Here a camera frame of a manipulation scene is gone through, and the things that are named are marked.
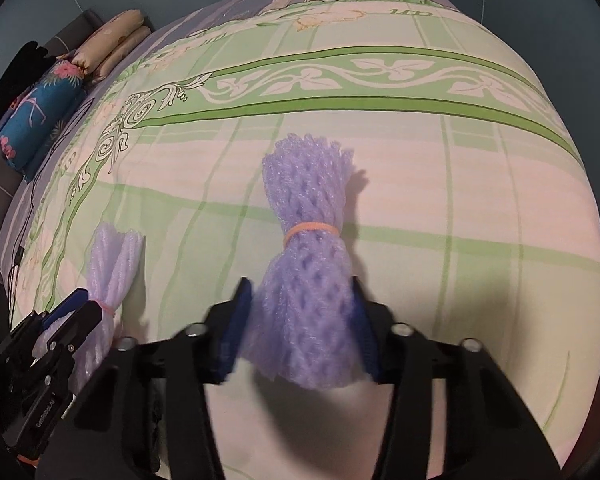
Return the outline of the blue floral pillow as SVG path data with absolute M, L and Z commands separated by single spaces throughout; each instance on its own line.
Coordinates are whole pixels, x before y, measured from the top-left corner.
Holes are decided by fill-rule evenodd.
M 71 62 L 55 63 L 21 99 L 0 129 L 8 166 L 30 182 L 62 128 L 85 96 L 84 78 Z

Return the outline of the black clothing pile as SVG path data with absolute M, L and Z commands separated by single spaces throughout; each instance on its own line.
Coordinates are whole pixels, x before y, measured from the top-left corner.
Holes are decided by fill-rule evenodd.
M 0 79 L 0 120 L 12 102 L 35 84 L 56 62 L 36 41 L 24 44 Z

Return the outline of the purple foam net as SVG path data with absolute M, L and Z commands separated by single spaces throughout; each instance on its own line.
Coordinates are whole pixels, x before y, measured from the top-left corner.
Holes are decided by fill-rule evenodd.
M 76 361 L 69 391 L 78 394 L 106 358 L 116 332 L 117 310 L 122 306 L 137 274 L 144 237 L 136 231 L 119 232 L 100 222 L 95 231 L 87 266 L 86 290 L 102 311 L 102 320 L 73 353 Z
M 353 157 L 336 141 L 291 133 L 262 160 L 283 248 L 253 294 L 240 352 L 268 379 L 328 390 L 360 374 L 351 330 L 354 263 L 342 232 L 368 180 Z

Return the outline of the green floral quilt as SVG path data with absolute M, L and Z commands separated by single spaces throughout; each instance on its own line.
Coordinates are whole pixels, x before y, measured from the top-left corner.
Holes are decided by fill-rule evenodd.
M 559 463 L 600 376 L 600 216 L 533 70 L 434 0 L 287 0 L 155 44 L 65 136 L 15 284 L 91 281 L 100 226 L 143 257 L 114 298 L 141 340 L 256 286 L 210 392 L 233 479 L 363 479 L 389 391 L 362 375 L 350 281 L 423 334 L 482 341 Z

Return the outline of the beige folded blanket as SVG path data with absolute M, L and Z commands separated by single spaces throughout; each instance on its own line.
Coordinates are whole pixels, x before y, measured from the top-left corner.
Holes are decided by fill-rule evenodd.
M 140 10 L 123 11 L 93 32 L 76 49 L 71 63 L 85 80 L 102 81 L 150 33 Z

